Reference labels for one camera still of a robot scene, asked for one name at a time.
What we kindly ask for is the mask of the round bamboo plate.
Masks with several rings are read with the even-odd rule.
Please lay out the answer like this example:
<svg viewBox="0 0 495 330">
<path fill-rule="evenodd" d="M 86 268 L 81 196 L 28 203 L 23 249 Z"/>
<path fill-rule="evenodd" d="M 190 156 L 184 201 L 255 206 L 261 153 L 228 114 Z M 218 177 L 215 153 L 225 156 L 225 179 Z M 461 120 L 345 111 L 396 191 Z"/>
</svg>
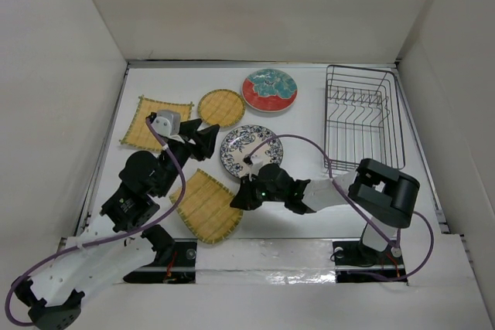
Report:
<svg viewBox="0 0 495 330">
<path fill-rule="evenodd" d="M 243 118 L 245 104 L 241 95 L 232 90 L 212 90 L 200 99 L 197 113 L 208 125 L 228 128 Z"/>
</svg>

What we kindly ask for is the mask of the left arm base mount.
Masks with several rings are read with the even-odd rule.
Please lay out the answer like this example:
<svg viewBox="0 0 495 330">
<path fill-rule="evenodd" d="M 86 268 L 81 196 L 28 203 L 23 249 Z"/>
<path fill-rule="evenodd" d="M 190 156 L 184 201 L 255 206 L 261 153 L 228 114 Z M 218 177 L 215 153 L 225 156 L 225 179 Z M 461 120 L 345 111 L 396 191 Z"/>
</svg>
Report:
<svg viewBox="0 0 495 330">
<path fill-rule="evenodd" d="M 123 277 L 127 284 L 195 284 L 197 240 L 177 240 L 170 256 Z"/>
</svg>

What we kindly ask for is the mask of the fan-shaped bamboo tray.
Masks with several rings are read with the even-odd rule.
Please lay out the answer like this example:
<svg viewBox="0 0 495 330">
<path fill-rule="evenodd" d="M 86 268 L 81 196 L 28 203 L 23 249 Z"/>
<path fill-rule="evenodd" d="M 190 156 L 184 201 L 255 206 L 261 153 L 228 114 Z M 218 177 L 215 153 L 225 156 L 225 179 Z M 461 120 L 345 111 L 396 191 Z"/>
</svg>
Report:
<svg viewBox="0 0 495 330">
<path fill-rule="evenodd" d="M 199 241 L 214 245 L 226 240 L 242 220 L 244 212 L 230 206 L 233 198 L 224 184 L 198 168 L 187 180 L 176 211 Z"/>
</svg>

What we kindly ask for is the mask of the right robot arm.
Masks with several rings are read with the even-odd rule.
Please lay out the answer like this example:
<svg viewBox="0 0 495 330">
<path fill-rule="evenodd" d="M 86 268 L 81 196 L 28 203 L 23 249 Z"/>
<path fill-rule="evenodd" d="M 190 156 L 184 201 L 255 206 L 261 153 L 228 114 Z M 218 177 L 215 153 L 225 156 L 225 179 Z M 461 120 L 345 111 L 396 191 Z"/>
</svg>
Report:
<svg viewBox="0 0 495 330">
<path fill-rule="evenodd" d="M 361 260 L 374 263 L 383 257 L 396 233 L 411 224 L 420 184 L 417 179 L 371 158 L 357 169 L 327 179 L 294 179 L 275 163 L 246 157 L 248 173 L 230 202 L 235 209 L 252 211 L 265 202 L 280 202 L 298 215 L 348 203 L 365 221 L 357 244 Z"/>
</svg>

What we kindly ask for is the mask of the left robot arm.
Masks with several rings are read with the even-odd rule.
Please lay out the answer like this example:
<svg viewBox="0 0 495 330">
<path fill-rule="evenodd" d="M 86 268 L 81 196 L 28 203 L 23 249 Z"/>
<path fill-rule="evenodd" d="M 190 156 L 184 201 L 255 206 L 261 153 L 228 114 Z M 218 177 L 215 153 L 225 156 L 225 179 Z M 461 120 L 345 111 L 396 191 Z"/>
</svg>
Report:
<svg viewBox="0 0 495 330">
<path fill-rule="evenodd" d="M 38 329 L 66 329 L 81 313 L 82 305 L 100 290 L 146 264 L 167 264 L 174 239 L 160 226 L 155 199 L 169 194 L 173 183 L 184 180 L 184 165 L 211 158 L 219 125 L 201 128 L 194 119 L 162 124 L 151 113 L 146 124 L 162 147 L 158 155 L 132 153 L 118 177 L 121 183 L 102 205 L 72 246 L 37 263 L 13 284 L 9 296 L 28 307 L 30 325 Z"/>
</svg>

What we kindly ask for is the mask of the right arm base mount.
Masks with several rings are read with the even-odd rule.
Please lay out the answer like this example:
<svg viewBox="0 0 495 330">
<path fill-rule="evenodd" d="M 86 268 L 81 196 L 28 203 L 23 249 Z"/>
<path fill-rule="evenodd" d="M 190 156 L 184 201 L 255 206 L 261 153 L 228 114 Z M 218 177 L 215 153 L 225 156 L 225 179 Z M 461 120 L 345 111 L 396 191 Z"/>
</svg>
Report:
<svg viewBox="0 0 495 330">
<path fill-rule="evenodd" d="M 330 259 L 335 264 L 338 284 L 381 282 L 370 274 L 388 279 L 399 277 L 402 282 L 407 281 L 401 251 L 394 247 L 387 246 L 384 251 L 378 252 L 359 240 L 337 240 L 333 241 Z"/>
</svg>

